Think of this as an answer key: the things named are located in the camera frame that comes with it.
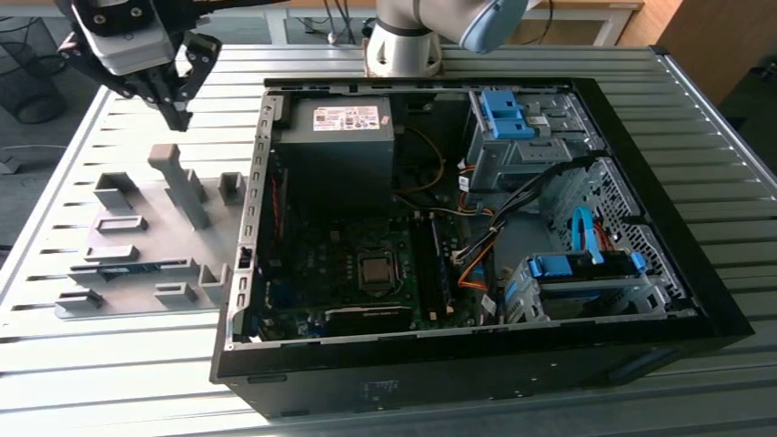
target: sticker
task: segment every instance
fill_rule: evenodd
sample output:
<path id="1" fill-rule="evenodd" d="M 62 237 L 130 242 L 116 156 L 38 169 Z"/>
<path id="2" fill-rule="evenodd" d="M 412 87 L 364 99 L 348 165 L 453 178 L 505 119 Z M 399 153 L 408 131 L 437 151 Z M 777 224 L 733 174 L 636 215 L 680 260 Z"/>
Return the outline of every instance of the sticker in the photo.
<path id="1" fill-rule="evenodd" d="M 110 269 L 100 270 L 100 273 L 130 273 L 130 269 L 127 267 L 112 267 Z"/>
<path id="2" fill-rule="evenodd" d="M 527 117 L 525 121 L 529 122 L 529 125 L 541 125 L 541 126 L 551 125 L 551 123 L 548 122 L 548 118 L 545 116 Z"/>
<path id="3" fill-rule="evenodd" d="M 380 129 L 377 107 L 317 107 L 313 111 L 315 131 L 375 129 Z"/>
<path id="4" fill-rule="evenodd" d="M 361 384 L 361 400 L 371 402 L 389 401 L 400 390 L 400 380 L 372 381 Z"/>
<path id="5" fill-rule="evenodd" d="M 464 176 L 459 177 L 459 189 L 465 193 L 471 192 L 471 179 Z"/>
<path id="6" fill-rule="evenodd" d="M 488 313 L 493 316 L 497 312 L 497 304 L 495 301 L 484 294 L 484 298 L 481 299 L 481 305 L 484 306 Z"/>

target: gray parts holder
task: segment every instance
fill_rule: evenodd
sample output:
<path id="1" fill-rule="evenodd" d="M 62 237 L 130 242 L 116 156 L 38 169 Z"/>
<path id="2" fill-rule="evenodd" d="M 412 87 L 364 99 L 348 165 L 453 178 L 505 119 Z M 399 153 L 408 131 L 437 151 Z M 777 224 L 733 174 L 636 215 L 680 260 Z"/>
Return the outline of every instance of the gray parts holder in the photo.
<path id="1" fill-rule="evenodd" d="M 171 159 L 161 167 L 184 175 L 185 196 L 195 198 L 211 225 L 192 229 L 169 182 L 103 174 L 95 196 L 106 210 L 88 231 L 84 263 L 71 267 L 76 287 L 58 301 L 62 319 L 203 311 L 221 302 L 232 278 L 245 180 L 229 172 L 200 181 L 177 166 L 177 147 L 165 153 Z"/>
<path id="2" fill-rule="evenodd" d="M 179 158 L 181 151 L 175 144 L 155 144 L 148 156 L 148 164 L 160 171 L 168 185 L 171 198 L 184 210 L 184 214 L 195 229 L 205 229 L 211 225 L 208 213 L 200 203 L 204 192 L 195 171 L 184 171 Z"/>
<path id="3" fill-rule="evenodd" d="M 138 192 L 138 186 L 127 173 L 103 173 L 95 185 L 95 196 L 106 209 L 132 209 L 128 196 Z"/>

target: blue latch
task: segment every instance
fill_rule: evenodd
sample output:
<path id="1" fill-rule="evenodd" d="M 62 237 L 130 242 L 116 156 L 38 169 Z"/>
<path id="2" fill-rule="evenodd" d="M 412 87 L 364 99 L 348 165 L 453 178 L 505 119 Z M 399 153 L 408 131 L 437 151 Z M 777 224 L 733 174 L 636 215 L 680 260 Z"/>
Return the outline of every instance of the blue latch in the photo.
<path id="1" fill-rule="evenodd" d="M 524 107 L 512 91 L 491 90 L 481 93 L 484 112 L 493 126 L 496 139 L 532 139 L 535 128 L 524 120 Z"/>
<path id="2" fill-rule="evenodd" d="M 533 259 L 529 260 L 529 270 L 532 270 L 532 278 L 539 278 L 543 276 L 543 270 L 540 269 L 539 264 Z"/>
<path id="3" fill-rule="evenodd" d="M 645 261 L 645 257 L 640 252 L 632 252 L 632 262 L 635 263 L 636 270 L 640 273 L 645 273 L 648 271 L 648 262 Z"/>
<path id="4" fill-rule="evenodd" d="M 583 223 L 583 237 L 585 239 L 585 248 L 583 247 L 583 240 L 580 238 L 580 223 Z M 572 250 L 588 250 L 592 254 L 593 264 L 605 262 L 599 251 L 599 242 L 596 240 L 596 232 L 593 230 L 593 213 L 589 208 L 577 207 L 572 214 Z"/>
<path id="5" fill-rule="evenodd" d="M 544 255 L 529 260 L 532 278 L 572 276 L 572 265 L 567 255 Z"/>

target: power supply label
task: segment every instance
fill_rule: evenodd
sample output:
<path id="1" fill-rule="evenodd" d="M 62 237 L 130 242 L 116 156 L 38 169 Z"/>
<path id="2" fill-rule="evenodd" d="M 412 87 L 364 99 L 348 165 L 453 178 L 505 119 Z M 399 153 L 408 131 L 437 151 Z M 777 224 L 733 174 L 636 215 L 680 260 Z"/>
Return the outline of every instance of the power supply label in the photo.
<path id="1" fill-rule="evenodd" d="M 317 107 L 313 111 L 313 130 L 380 129 L 377 107 Z"/>

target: floor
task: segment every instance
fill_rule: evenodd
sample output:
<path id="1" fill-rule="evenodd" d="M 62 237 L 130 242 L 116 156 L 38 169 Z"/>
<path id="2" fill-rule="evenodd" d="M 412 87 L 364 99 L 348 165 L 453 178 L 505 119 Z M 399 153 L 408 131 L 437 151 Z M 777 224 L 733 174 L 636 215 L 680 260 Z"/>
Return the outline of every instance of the floor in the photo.
<path id="1" fill-rule="evenodd" d="M 48 29 L 56 41 L 68 33 L 64 19 L 48 19 Z M 291 20 L 289 42 L 292 44 L 327 44 L 328 25 L 312 24 L 317 33 L 307 33 L 301 22 Z M 343 22 L 335 20 L 337 29 Z M 361 23 L 352 23 L 355 34 L 361 30 Z M 227 44 L 269 44 L 269 33 L 263 20 L 256 18 L 223 18 L 197 29 L 213 35 Z M 98 86 L 67 70 L 54 77 L 54 81 L 68 102 L 66 113 L 44 125 L 22 125 L 0 111 L 0 148 L 10 146 L 67 146 L 82 122 L 88 105 L 98 91 Z M 743 122 L 740 132 L 759 155 L 772 168 L 777 168 L 777 85 L 760 81 L 755 76 L 747 77 L 729 99 L 721 105 L 727 117 Z M 58 166 L 62 150 L 51 147 L 15 149 L 14 156 L 22 163 L 16 175 L 0 175 L 0 247 L 12 245 L 35 207 L 40 193 Z M 0 250 L 0 266 L 6 252 Z"/>

